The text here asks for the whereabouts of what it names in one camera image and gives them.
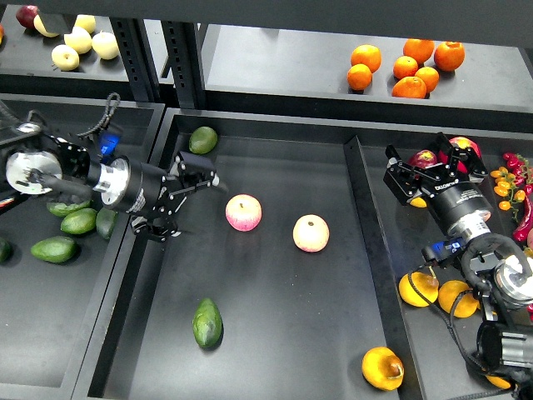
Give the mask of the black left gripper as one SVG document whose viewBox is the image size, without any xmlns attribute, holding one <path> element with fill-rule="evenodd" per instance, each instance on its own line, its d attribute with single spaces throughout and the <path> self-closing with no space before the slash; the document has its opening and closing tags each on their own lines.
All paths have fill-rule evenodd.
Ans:
<svg viewBox="0 0 533 400">
<path fill-rule="evenodd" d="M 118 197 L 118 210 L 134 215 L 135 235 L 164 243 L 182 234 L 174 213 L 186 195 L 204 188 L 218 188 L 219 177 L 213 162 L 201 155 L 178 152 L 169 172 L 151 164 L 118 159 L 126 172 L 125 187 Z"/>
</svg>

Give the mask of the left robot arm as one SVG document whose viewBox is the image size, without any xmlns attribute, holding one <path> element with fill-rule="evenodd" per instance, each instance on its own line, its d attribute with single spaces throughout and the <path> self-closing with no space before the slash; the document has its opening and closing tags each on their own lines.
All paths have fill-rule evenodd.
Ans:
<svg viewBox="0 0 533 400">
<path fill-rule="evenodd" d="M 94 154 L 52 134 L 37 111 L 19 118 L 3 104 L 1 183 L 26 197 L 60 193 L 87 200 L 99 193 L 105 208 L 131 216 L 135 234 L 164 242 L 180 235 L 175 216 L 193 193 L 225 186 L 201 155 L 178 152 L 168 170 L 114 157 L 106 131 L 119 103 L 117 93 L 109 94 L 100 121 L 77 135 L 95 145 Z"/>
</svg>

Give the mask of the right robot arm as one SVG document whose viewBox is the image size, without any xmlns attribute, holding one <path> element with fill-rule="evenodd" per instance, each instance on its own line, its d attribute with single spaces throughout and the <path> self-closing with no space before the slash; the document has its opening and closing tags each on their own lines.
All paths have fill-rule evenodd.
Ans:
<svg viewBox="0 0 533 400">
<path fill-rule="evenodd" d="M 488 171 L 473 147 L 462 148 L 438 133 L 434 141 L 443 157 L 419 167 L 406 162 L 389 145 L 384 182 L 402 205 L 425 200 L 446 240 L 422 249 L 425 267 L 454 267 L 466 289 L 453 299 L 455 310 L 466 294 L 479 301 L 482 323 L 476 351 L 461 356 L 471 371 L 502 378 L 516 399 L 532 397 L 532 328 L 512 313 L 532 303 L 531 258 L 516 241 L 487 225 L 492 206 L 479 185 Z"/>
</svg>

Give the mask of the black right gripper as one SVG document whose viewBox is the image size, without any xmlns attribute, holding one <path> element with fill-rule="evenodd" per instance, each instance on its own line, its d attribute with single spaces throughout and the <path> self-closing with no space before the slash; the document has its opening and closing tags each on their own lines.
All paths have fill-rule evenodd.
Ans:
<svg viewBox="0 0 533 400">
<path fill-rule="evenodd" d="M 437 133 L 437 165 L 432 168 L 437 182 L 429 180 L 424 184 L 424 195 L 431 216 L 443 233 L 460 233 L 477 223 L 486 223 L 492 214 L 492 206 L 476 183 L 482 183 L 488 171 L 476 146 L 470 139 L 461 147 L 452 142 L 443 132 Z M 413 198 L 423 196 L 420 170 L 402 160 L 398 151 L 388 145 L 388 158 L 384 183 L 401 205 L 407 205 Z"/>
</svg>

